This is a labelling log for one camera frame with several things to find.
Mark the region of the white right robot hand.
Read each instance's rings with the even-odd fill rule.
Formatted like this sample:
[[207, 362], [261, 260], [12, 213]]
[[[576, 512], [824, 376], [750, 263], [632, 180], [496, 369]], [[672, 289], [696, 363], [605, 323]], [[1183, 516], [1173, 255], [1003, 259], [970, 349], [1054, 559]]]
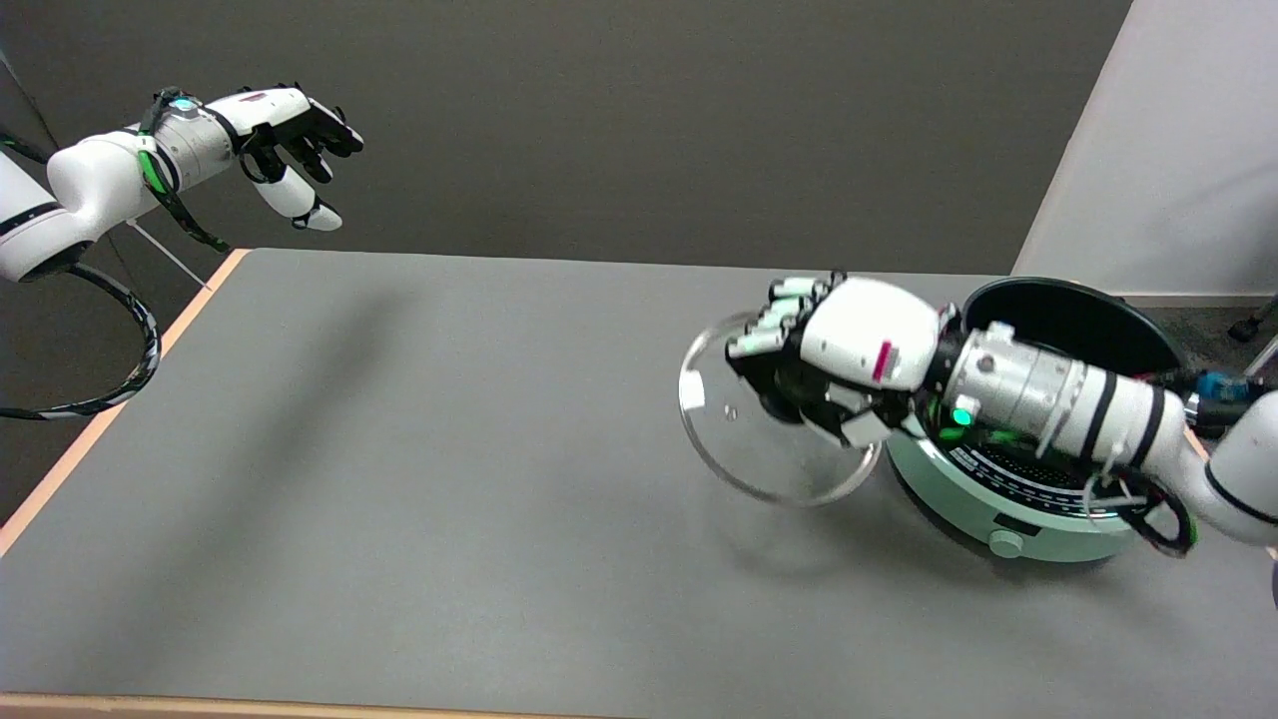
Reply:
[[933, 307], [895, 284], [791, 275], [771, 282], [766, 305], [725, 340], [723, 358], [773, 418], [861, 450], [904, 424], [958, 324], [958, 307]]

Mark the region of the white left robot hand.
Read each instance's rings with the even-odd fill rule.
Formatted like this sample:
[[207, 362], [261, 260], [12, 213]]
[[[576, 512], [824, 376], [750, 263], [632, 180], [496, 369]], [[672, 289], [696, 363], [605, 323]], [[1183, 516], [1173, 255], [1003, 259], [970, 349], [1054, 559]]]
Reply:
[[227, 129], [244, 178], [270, 209], [300, 231], [343, 227], [337, 209], [314, 186], [332, 183], [328, 155], [350, 158], [364, 149], [364, 137], [343, 110], [328, 109], [300, 86], [244, 88], [204, 110]]

